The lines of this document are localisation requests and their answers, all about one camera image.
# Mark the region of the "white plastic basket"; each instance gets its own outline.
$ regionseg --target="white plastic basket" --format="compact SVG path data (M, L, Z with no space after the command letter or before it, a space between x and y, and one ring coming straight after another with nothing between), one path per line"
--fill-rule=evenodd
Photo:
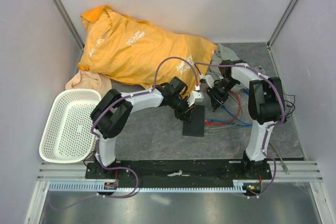
M56 97L39 147L43 160L75 163L94 150L90 114L100 100L100 94L91 89L66 90Z

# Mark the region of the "gray floor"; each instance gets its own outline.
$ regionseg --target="gray floor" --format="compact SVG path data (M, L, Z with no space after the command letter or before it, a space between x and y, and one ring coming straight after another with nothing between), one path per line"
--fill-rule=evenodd
M268 76L275 76L275 70L265 43L224 44L231 48L240 59L250 66L262 66ZM139 86L127 86L115 81L112 87L120 92L142 90ZM248 115L248 96L239 92L245 111L245 121L250 122ZM231 117L221 109L211 111L211 104L205 94L206 119L228 120ZM237 104L229 99L227 107L235 112ZM221 130L209 130L214 134ZM146 109L132 114L116 144L117 159L195 159L195 158L241 158L248 145L250 128L204 137L182 136L182 122L174 117L170 108ZM275 127L270 139L282 157L302 157L299 140L292 120ZM277 156L269 146L268 153Z
M54 207L63 208L91 194L48 192L47 197ZM319 224L321 220L309 184L275 183L259 199L250 200L225 193L138 193L127 199L93 197L62 211L45 204L40 223Z

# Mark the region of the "orange fabric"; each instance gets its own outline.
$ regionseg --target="orange fabric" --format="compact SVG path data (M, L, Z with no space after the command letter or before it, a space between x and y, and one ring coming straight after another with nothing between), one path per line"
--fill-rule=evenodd
M210 63L216 45L196 36L164 31L153 23L116 13L109 6L99 6L82 14L88 31L80 70L102 73L125 84L153 85L155 71L170 56L186 59L192 65L200 61ZM202 74L207 66L199 67ZM177 59L164 63L159 71L158 84L170 82L176 76L195 86L190 67Z

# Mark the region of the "reflective metal surface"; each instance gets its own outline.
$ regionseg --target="reflective metal surface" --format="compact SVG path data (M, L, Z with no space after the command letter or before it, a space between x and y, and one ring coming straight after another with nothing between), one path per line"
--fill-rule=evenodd
M49 192L54 207L92 193ZM259 199L220 193L139 193L128 199L93 197L54 211L45 206L40 223L321 223L309 184L274 184Z

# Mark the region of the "red wire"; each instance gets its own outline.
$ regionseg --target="red wire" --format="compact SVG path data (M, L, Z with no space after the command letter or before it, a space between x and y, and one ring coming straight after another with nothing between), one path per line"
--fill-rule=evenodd
M242 107L242 103L240 102L240 98L239 96L237 95L236 92L233 92L233 91L230 91L236 98L237 98L237 101L238 101L238 104L239 104L239 108L238 108L238 112L236 114L236 117L239 117L240 115L240 111L241 111L241 107ZM232 123L233 121L235 120L235 118L232 118L229 122ZM220 125L226 125L226 123L213 123L213 122L205 122L205 125L216 125L216 126L220 126Z

